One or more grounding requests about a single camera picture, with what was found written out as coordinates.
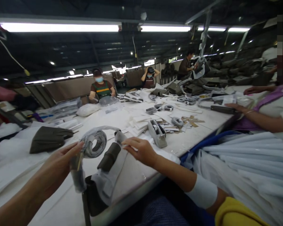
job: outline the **face mask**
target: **face mask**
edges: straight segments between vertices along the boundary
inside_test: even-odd
[[[103,78],[95,78],[96,82],[102,82],[104,79]]]

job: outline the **yellow sleeve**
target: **yellow sleeve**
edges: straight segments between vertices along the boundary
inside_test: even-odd
[[[268,226],[238,200],[227,197],[215,216],[216,226]]]

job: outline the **purple apron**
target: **purple apron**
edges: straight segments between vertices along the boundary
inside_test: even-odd
[[[259,103],[253,108],[254,111],[259,112],[259,109],[266,104],[269,104],[280,97],[283,97],[283,85],[278,86],[275,91],[267,94],[265,98],[263,98]],[[247,130],[247,131],[260,131],[263,130],[255,123],[248,120],[246,117],[240,119],[233,127],[234,130]]]

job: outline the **hand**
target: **hand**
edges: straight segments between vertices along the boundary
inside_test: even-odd
[[[247,109],[246,107],[243,107],[243,106],[241,106],[239,104],[225,104],[225,106],[231,107],[231,108],[235,108],[239,112],[243,112],[245,109]]]
[[[75,142],[55,151],[27,182],[28,190],[36,193],[37,198],[47,200],[61,186],[69,174],[69,161],[78,154],[84,142]]]
[[[132,137],[123,141],[122,144],[127,145],[124,149],[133,155],[136,160],[152,168],[155,166],[158,155],[147,140]]]
[[[244,95],[249,95],[249,94],[254,94],[254,93],[261,93],[265,91],[265,87],[260,87],[260,86],[253,86],[251,88],[246,89],[243,94]]]

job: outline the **bracelet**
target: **bracelet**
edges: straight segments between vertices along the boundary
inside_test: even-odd
[[[245,113],[244,115],[247,115],[248,113],[251,113],[251,112],[256,112],[256,111],[251,110],[251,111],[248,111],[247,113]]]

